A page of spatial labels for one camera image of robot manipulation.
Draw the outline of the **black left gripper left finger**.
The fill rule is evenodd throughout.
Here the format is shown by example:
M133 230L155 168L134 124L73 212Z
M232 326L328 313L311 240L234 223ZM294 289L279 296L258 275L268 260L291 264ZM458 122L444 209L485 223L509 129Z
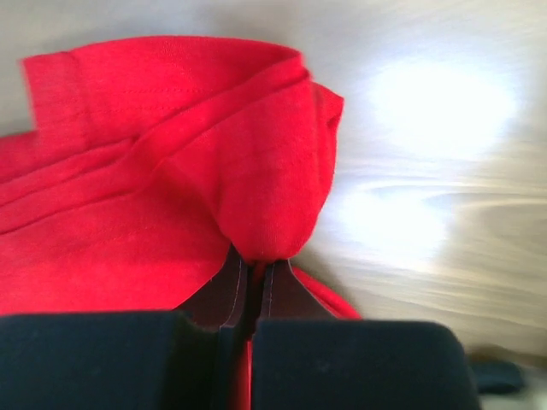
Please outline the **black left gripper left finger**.
M1 318L4 409L234 409L249 268L231 250L173 310Z

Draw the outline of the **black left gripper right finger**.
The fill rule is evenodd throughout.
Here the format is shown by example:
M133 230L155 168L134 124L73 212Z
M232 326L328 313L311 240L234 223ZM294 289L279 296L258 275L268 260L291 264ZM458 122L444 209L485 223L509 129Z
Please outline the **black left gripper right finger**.
M434 322L342 320L288 261L268 266L252 343L254 409L479 409L464 349Z

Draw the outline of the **red garment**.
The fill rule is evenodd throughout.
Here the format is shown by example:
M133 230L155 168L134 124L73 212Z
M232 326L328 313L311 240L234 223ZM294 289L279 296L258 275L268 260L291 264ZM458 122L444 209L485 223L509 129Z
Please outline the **red garment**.
M299 51L129 38L22 67L34 128L1 140L1 318L173 310L231 250L249 285L308 242L344 101Z

